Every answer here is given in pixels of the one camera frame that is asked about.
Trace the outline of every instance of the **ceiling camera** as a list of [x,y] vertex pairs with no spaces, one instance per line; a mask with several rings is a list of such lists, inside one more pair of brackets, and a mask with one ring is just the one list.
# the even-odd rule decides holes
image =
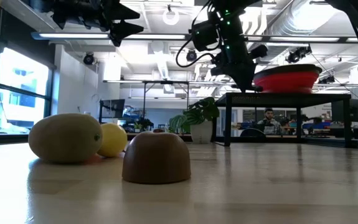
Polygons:
[[196,59],[197,59],[197,53],[195,52],[195,50],[189,50],[189,52],[187,53],[187,61],[193,62]]
[[96,60],[94,58],[93,52],[87,52],[86,56],[83,58],[83,62],[85,65],[94,65]]

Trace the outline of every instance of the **person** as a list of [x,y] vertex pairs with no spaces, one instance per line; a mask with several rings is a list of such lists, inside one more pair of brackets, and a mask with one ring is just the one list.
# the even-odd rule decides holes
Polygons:
[[274,120],[274,111],[265,109],[265,118],[257,124],[265,134],[281,134],[281,124]]

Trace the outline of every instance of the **ceiling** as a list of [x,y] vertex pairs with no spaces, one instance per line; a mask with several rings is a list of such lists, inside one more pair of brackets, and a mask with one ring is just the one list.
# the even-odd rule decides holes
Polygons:
[[[170,26],[163,21],[163,13],[167,9],[166,0],[164,2],[150,3],[150,2],[128,2],[121,1],[124,5],[139,12],[141,17],[137,20],[128,21],[144,27],[144,32],[153,34],[187,34],[188,29],[191,26],[192,20],[199,13],[202,6],[195,6],[194,0],[185,1],[181,0],[181,3],[170,2],[172,10],[179,12],[179,21],[176,25]],[[290,0],[276,0],[275,7],[269,7],[265,9],[267,24],[276,17],[277,14],[290,2]],[[60,30],[57,25],[51,19],[51,13],[40,14],[34,12],[30,7],[24,4],[20,0],[8,0],[2,2],[2,7],[16,16],[18,19],[24,21],[29,26],[33,27],[39,32],[100,32],[98,29],[86,30],[83,26],[75,24],[67,24],[64,30]],[[354,32],[350,25],[347,16],[341,12],[336,11],[334,15],[321,27],[318,27],[311,35],[324,35],[324,36],[339,36],[348,35],[354,36]],[[122,66],[123,75],[134,74],[150,74],[153,70],[158,69],[157,59],[152,55],[149,55],[148,45],[151,41],[123,41],[120,48],[115,49],[125,65]],[[89,46],[101,46],[109,47],[113,49],[112,44],[108,40],[79,40],[63,42],[65,48],[68,51],[75,51],[72,46],[76,45],[89,45]],[[165,42],[168,47],[178,46],[180,47],[183,42]],[[357,44],[311,44],[314,56],[318,59],[321,65],[325,69],[335,71],[338,77],[345,77],[349,74],[349,69],[358,62],[358,45]],[[271,62],[271,66],[267,66],[267,69],[277,65],[285,64],[285,53],[294,47],[289,47],[281,55],[277,56],[274,61]],[[165,60],[167,69],[169,70],[183,70],[176,65],[175,55],[177,51],[168,50],[165,54]],[[74,55],[81,57],[84,52],[75,52]],[[108,52],[95,53],[101,61],[108,58]],[[181,54],[179,61],[181,64],[186,64],[186,54]],[[320,66],[320,63],[316,59],[309,55],[304,58],[300,63],[313,63]],[[194,72],[195,66],[186,68],[185,70]]]

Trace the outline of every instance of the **desk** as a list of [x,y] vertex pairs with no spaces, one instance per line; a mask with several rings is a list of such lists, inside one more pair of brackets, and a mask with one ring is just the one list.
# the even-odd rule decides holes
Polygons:
[[[351,146],[352,131],[350,117],[349,94],[302,94],[302,93],[226,93],[216,101],[216,106],[225,107],[225,130],[231,130],[231,113],[235,107],[272,107],[272,108],[296,108],[296,135],[299,143],[302,141],[302,117],[301,109],[343,101],[344,110],[344,129],[345,146]],[[214,129],[212,140],[216,140],[216,119],[214,119]],[[224,146],[230,146],[231,131],[225,131]]]

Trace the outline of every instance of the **window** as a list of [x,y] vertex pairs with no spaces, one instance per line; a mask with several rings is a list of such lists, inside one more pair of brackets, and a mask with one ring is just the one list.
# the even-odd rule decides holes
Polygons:
[[10,124],[31,128],[44,117],[45,100],[35,96],[0,90],[0,127],[9,132]]
[[49,68],[11,49],[0,54],[0,83],[40,95],[46,94]]

